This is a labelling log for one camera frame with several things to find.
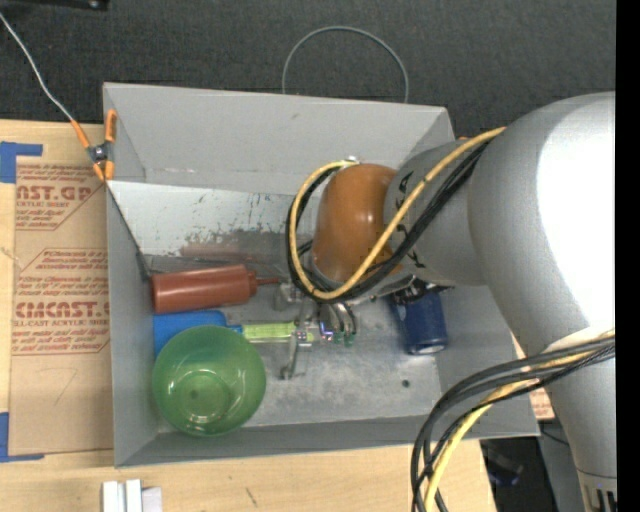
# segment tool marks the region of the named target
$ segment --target blue cylinder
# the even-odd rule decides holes
[[[447,346],[449,338],[438,293],[427,293],[412,301],[392,301],[392,308],[407,353],[433,354]]]

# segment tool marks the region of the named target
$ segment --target blue object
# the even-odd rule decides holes
[[[0,142],[0,182],[16,182],[16,159],[19,155],[42,156],[42,144]]]
[[[203,310],[186,313],[167,313],[153,315],[153,345],[154,355],[158,354],[167,342],[176,334],[199,325],[217,325],[242,334],[241,325],[227,325],[227,319],[221,311]]]
[[[14,462],[19,460],[38,460],[44,455],[15,455],[9,457],[7,444],[9,442],[9,413],[0,413],[0,463]]]
[[[411,301],[392,303],[409,354],[433,354],[449,342],[440,295],[427,293]]]

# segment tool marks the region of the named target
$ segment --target white object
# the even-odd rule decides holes
[[[162,512],[160,487],[142,489],[142,481],[102,483],[102,512]]]

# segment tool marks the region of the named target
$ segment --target wooden table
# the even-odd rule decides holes
[[[102,128],[88,131],[99,137]],[[45,156],[78,150],[66,123],[0,121],[0,141],[44,142]],[[0,183],[0,411],[8,408],[14,202],[15,186]],[[102,482],[141,479],[162,488],[166,512],[408,511],[410,454],[396,446],[122,470],[110,450],[47,455],[0,464],[0,510],[98,511]],[[496,510],[477,441],[460,445],[441,491],[452,512]]]

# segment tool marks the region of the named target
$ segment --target green bowl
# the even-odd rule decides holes
[[[267,386],[264,363],[247,339],[214,325],[192,327],[169,340],[152,374],[153,396],[175,428],[217,436],[256,412]]]

